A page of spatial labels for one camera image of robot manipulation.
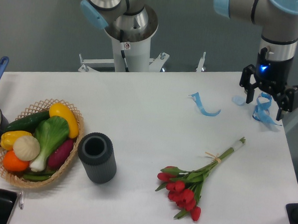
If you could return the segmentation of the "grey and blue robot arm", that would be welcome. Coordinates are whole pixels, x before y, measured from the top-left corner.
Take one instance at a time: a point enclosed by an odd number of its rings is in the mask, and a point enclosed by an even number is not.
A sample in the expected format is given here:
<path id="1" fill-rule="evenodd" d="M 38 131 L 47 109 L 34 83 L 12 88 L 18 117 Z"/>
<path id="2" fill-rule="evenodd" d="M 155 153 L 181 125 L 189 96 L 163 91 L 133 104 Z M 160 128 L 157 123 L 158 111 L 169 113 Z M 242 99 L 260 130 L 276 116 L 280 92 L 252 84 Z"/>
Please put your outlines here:
<path id="1" fill-rule="evenodd" d="M 246 102 L 255 89 L 269 94 L 278 105 L 277 120 L 298 107 L 298 86 L 287 84 L 298 44 L 298 0 L 213 0 L 214 10 L 230 19 L 262 27 L 257 63 L 246 66 L 240 79 Z M 157 15 L 145 0 L 82 0 L 85 18 L 112 39 L 117 72 L 147 72 L 150 43 L 158 27 Z"/>

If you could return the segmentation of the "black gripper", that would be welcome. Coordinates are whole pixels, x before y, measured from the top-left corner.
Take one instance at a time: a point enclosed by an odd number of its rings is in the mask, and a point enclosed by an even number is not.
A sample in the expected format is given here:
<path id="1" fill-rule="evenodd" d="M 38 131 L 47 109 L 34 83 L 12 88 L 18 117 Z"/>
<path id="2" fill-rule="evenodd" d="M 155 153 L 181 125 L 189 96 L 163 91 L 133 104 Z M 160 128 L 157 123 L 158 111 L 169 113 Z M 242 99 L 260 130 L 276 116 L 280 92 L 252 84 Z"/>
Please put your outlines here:
<path id="1" fill-rule="evenodd" d="M 268 60 L 268 48 L 262 48 L 257 57 L 256 67 L 246 66 L 242 71 L 240 86 L 246 93 L 246 103 L 251 103 L 255 89 L 272 95 L 278 105 L 276 120 L 280 121 L 286 112 L 292 112 L 298 107 L 298 85 L 287 86 L 289 71 L 293 57 L 287 60 Z"/>

